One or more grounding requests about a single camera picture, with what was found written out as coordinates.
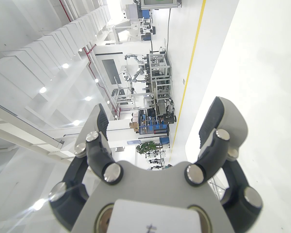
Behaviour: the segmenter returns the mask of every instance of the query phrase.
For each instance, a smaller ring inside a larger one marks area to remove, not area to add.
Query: metal pin
[[[204,180],[203,171],[196,164],[187,167],[187,176],[195,184],[200,184]]]
[[[49,201],[55,202],[59,200],[66,193],[67,184],[65,182],[57,183],[49,193]]]
[[[95,139],[97,139],[98,137],[99,137],[99,133],[97,131],[91,131],[86,136],[86,141],[91,142],[91,141],[94,141]]]

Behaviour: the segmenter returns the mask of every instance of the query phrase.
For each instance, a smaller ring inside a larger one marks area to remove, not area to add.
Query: potted plant
[[[136,147],[136,151],[139,154],[145,154],[146,152],[150,152],[155,149],[157,149],[157,146],[153,141],[144,142]]]

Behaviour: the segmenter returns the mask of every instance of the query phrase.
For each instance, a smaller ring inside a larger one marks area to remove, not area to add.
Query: cable
[[[170,20],[170,12],[171,12],[171,9],[169,9],[169,16],[168,16],[166,53],[168,51],[168,41],[169,41],[169,20]]]
[[[129,77],[131,78],[131,75],[130,75],[130,73],[128,73],[128,72],[122,72],[122,73],[119,73],[119,75],[120,75],[120,74],[124,74],[124,73],[129,74]]]
[[[218,198],[219,198],[219,200],[220,200],[219,191],[218,191],[217,184],[216,184],[216,181],[215,181],[215,180],[214,180],[214,185],[216,186],[217,195],[218,195]]]

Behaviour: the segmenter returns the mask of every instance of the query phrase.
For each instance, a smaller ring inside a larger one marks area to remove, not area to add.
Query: collaborative robot arm
[[[107,125],[99,104],[77,139],[76,157],[49,194],[53,213],[68,231],[124,233],[147,232],[150,228],[148,232],[152,232],[157,226],[152,224],[154,214],[157,223],[164,218],[169,218],[169,223],[197,222],[199,228],[185,232],[243,233],[257,220],[262,199],[236,160],[248,129],[229,100],[216,97],[212,103],[199,132],[198,160],[194,164],[180,162],[162,171],[143,170],[127,161],[115,162],[108,152]],[[88,166],[101,179],[90,196],[82,184]],[[220,168],[229,184],[221,201],[207,183]],[[146,205],[161,207],[165,212],[144,211]],[[175,216],[171,211],[175,210],[177,218],[171,220],[170,216]],[[195,221],[186,216],[188,213],[195,216]],[[132,230],[138,222],[142,222],[139,230]]]
[[[139,60],[137,57],[138,56],[136,54],[132,54],[132,53],[128,53],[128,54],[125,55],[125,58],[124,58],[125,60],[127,60],[128,58],[134,58],[135,61],[139,65],[139,68],[138,68],[137,72],[134,74],[134,76],[132,78],[130,78],[129,76],[125,77],[125,81],[127,81],[127,82],[137,82],[137,76],[138,75],[143,75],[143,71],[145,69],[144,62]]]

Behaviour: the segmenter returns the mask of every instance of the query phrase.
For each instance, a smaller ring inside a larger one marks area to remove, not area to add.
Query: ceiling light
[[[38,201],[36,201],[34,203],[34,205],[32,206],[32,208],[36,211],[40,210],[42,208],[42,206],[44,205],[44,203],[46,202],[46,200],[44,198],[39,199]]]
[[[80,124],[80,121],[79,120],[75,120],[74,122],[73,122],[73,125],[74,126],[78,126]]]
[[[46,87],[42,87],[40,90],[40,93],[44,93],[44,92],[46,92]]]

